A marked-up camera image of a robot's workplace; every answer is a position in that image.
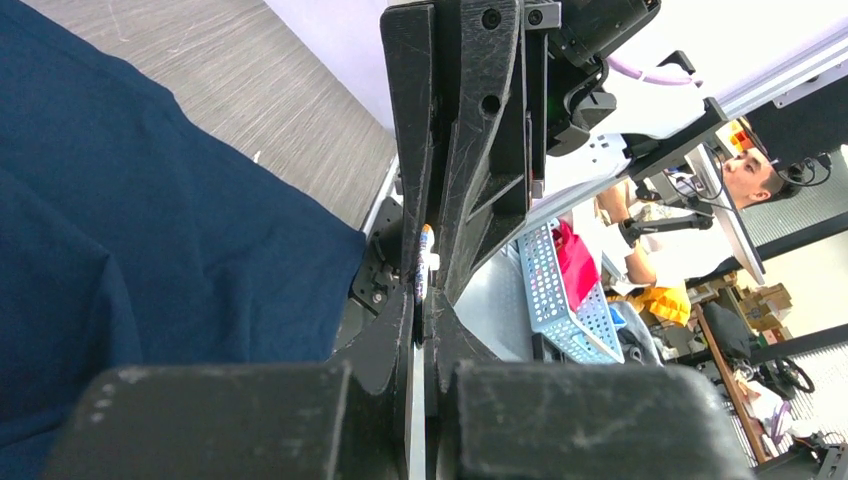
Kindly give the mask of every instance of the metal bracket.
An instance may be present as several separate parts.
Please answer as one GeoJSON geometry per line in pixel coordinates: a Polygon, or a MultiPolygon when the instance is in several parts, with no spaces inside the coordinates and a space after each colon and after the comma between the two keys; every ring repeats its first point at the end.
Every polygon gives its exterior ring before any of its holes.
{"type": "Polygon", "coordinates": [[[402,223],[403,207],[393,198],[383,200],[362,266],[351,285],[351,295],[375,315],[383,311],[389,295],[400,284],[402,223]]]}
{"type": "Polygon", "coordinates": [[[562,27],[562,4],[527,4],[524,7],[524,30],[559,30],[562,27]]]}
{"type": "Polygon", "coordinates": [[[530,197],[534,200],[538,200],[545,196],[545,181],[544,180],[533,180],[530,182],[530,197]]]}
{"type": "MultiPolygon", "coordinates": [[[[633,180],[642,180],[679,164],[686,154],[715,134],[727,121],[727,116],[714,98],[704,99],[704,115],[670,138],[657,142],[657,148],[651,153],[634,158],[627,168],[627,174],[633,180]]],[[[634,153],[625,152],[625,155],[633,156],[634,153]]]]}
{"type": "Polygon", "coordinates": [[[774,106],[784,108],[848,75],[848,65],[838,63],[810,80],[774,99],[774,106]]]}
{"type": "Polygon", "coordinates": [[[816,480],[848,479],[848,446],[845,444],[830,447],[822,462],[822,468],[816,480]]]}

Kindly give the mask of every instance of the blue plastic basket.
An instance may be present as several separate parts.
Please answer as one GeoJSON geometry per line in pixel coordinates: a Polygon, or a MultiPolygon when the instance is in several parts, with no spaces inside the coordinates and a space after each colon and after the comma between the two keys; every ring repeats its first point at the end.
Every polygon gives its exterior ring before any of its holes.
{"type": "Polygon", "coordinates": [[[572,360],[585,364],[624,363],[603,286],[595,285],[577,312],[568,308],[551,229],[543,225],[518,238],[530,311],[530,328],[572,360]]]}

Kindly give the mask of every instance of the person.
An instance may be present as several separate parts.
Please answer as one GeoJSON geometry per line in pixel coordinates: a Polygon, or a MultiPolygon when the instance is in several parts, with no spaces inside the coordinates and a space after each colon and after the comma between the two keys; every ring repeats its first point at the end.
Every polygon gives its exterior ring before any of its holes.
{"type": "MultiPolygon", "coordinates": [[[[726,192],[738,209],[782,200],[797,193],[797,188],[786,182],[756,148],[724,162],[722,175],[726,192]]],[[[602,192],[597,201],[612,224],[637,217],[646,208],[646,204],[636,199],[635,185],[629,180],[602,192]]],[[[670,207],[662,207],[662,212],[662,218],[692,213],[670,207]]],[[[611,286],[622,294],[643,286],[677,288],[690,278],[712,273],[732,255],[730,243],[718,222],[707,230],[646,234],[625,256],[626,280],[613,279],[611,286]]]]}

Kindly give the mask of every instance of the navy blue cloth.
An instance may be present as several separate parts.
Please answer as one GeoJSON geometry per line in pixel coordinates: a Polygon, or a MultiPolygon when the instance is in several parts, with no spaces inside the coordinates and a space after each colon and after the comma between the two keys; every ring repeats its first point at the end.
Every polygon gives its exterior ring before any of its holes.
{"type": "Polygon", "coordinates": [[[0,0],[0,478],[37,476],[110,367],[325,360],[364,246],[168,90],[0,0]]]}

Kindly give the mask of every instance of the wooden table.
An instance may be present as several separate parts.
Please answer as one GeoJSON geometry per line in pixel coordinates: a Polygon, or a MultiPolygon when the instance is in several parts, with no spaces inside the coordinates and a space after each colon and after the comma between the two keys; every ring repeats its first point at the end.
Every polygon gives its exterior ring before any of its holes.
{"type": "Polygon", "coordinates": [[[748,443],[751,445],[751,450],[754,452],[754,459],[757,460],[757,463],[764,463],[768,461],[770,457],[766,454],[765,448],[763,448],[763,444],[760,441],[760,437],[763,435],[762,426],[757,420],[752,419],[748,415],[748,411],[745,409],[745,399],[743,398],[739,386],[733,379],[733,371],[727,365],[727,362],[724,361],[724,357],[721,355],[718,345],[716,344],[713,332],[710,330],[710,326],[707,325],[707,322],[704,321],[704,311],[701,309],[701,306],[697,304],[693,305],[692,313],[697,317],[697,322],[701,326],[701,330],[704,332],[704,336],[706,337],[707,344],[709,345],[710,353],[712,353],[718,373],[721,375],[721,380],[724,382],[728,395],[730,395],[730,401],[733,403],[733,409],[736,410],[736,414],[739,416],[739,421],[742,423],[742,430],[745,432],[745,438],[748,439],[748,443]]]}

